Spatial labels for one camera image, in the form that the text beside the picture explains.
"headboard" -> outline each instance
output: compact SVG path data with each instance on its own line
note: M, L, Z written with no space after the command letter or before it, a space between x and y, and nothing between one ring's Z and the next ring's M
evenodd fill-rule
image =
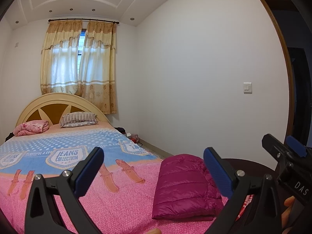
M32 101L21 113L16 126L31 120L48 120L50 125L58 124L60 118L72 112L92 112L99 121L109 122L95 105L82 97L67 93L48 93Z

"silver bolt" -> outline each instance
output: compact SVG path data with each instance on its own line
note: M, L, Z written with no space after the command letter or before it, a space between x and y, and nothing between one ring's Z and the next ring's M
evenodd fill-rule
M37 174L36 176L35 176L35 180L39 180L39 179L41 179L42 178L42 175L41 174Z
M65 171L62 172L62 175L64 177L68 177L69 175L71 175L71 171L70 170L65 170Z
M272 175L266 174L266 179L267 179L267 180L272 180L272 178L273 178Z
M236 171L237 176L239 177L244 177L245 176L245 172L243 170L237 170Z

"baseboard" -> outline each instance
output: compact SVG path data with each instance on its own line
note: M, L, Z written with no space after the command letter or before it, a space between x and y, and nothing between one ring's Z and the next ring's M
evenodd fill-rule
M140 138L140 143L142 143L147 148L151 149L152 151L156 152L157 154L159 154L159 155L161 155L161 156L163 156L165 158L173 156L172 154L170 154L170 153L168 153L168 152L166 152L166 151L164 151L164 150L162 150L160 148L157 148L157 147L155 147L152 144L149 144L148 142L142 140L141 138Z

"human hand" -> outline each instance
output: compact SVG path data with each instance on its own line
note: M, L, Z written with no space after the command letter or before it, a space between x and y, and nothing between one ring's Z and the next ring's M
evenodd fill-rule
M146 234L161 234L161 230L160 229L152 229L149 232L146 232Z
M286 209L284 211L284 213L282 214L282 228L283 229L285 228L286 224L288 223L289 214L291 213L291 209L294 205L294 201L295 201L295 197L292 196L292 197L289 197L288 199L286 199L284 202L284 205L286 207L288 207L288 209ZM290 230L291 230L291 227L284 230L282 234L287 234Z

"folded purple jacket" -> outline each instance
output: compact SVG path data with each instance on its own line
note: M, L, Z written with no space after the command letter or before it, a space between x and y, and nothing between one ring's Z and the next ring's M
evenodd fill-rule
M181 154L163 160L153 219L212 221L222 208L221 194L201 158Z

